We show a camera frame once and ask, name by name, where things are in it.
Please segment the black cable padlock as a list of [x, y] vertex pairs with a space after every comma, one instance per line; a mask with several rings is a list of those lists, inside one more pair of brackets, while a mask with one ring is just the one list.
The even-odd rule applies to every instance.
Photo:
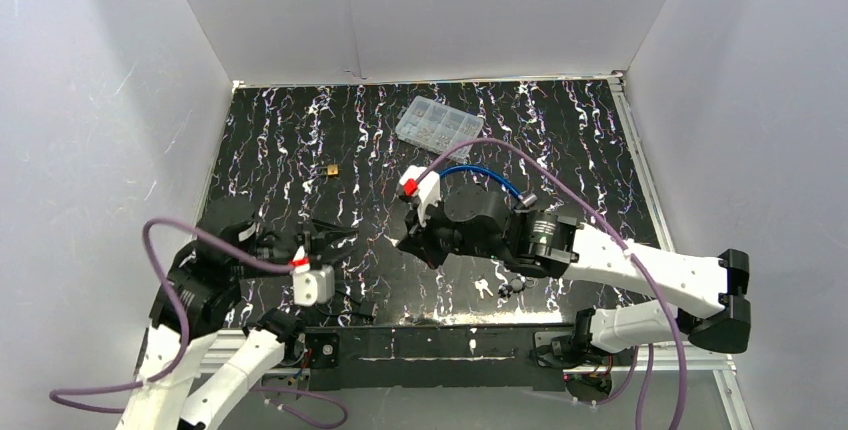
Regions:
[[319, 314], [328, 318], [355, 317], [361, 318], [366, 322], [373, 322], [375, 320], [378, 311], [375, 302], [357, 300], [340, 290], [337, 290], [336, 294], [347, 304], [347, 307], [343, 310], [334, 311], [330, 308], [330, 304], [327, 304], [327, 309], [317, 309]]

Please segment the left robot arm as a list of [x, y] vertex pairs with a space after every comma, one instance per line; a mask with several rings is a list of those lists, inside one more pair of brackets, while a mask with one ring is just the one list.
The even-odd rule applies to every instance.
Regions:
[[348, 255], [336, 242], [356, 229], [306, 220], [287, 231], [261, 223], [246, 198], [212, 202], [196, 224], [201, 234], [181, 248], [153, 302], [146, 344], [121, 429], [216, 429], [265, 374], [281, 365], [295, 371], [286, 391], [310, 365], [329, 360], [338, 344], [311, 342], [304, 322], [277, 308], [243, 331], [245, 340], [198, 390], [192, 388], [207, 352], [241, 299], [244, 280], [289, 266], [294, 303], [309, 307], [335, 294], [334, 265]]

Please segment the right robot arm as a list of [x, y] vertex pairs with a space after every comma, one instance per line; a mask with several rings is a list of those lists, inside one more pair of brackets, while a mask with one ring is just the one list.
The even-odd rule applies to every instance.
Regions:
[[450, 255], [489, 258], [528, 278], [566, 277], [653, 298], [620, 309], [579, 311], [572, 334], [552, 346], [563, 360], [675, 338], [717, 353], [748, 349], [750, 264], [743, 251], [697, 257], [619, 244], [593, 225], [526, 204], [510, 206], [479, 185], [441, 196], [437, 184], [425, 188], [408, 180], [398, 196], [410, 210], [397, 247], [431, 268]]

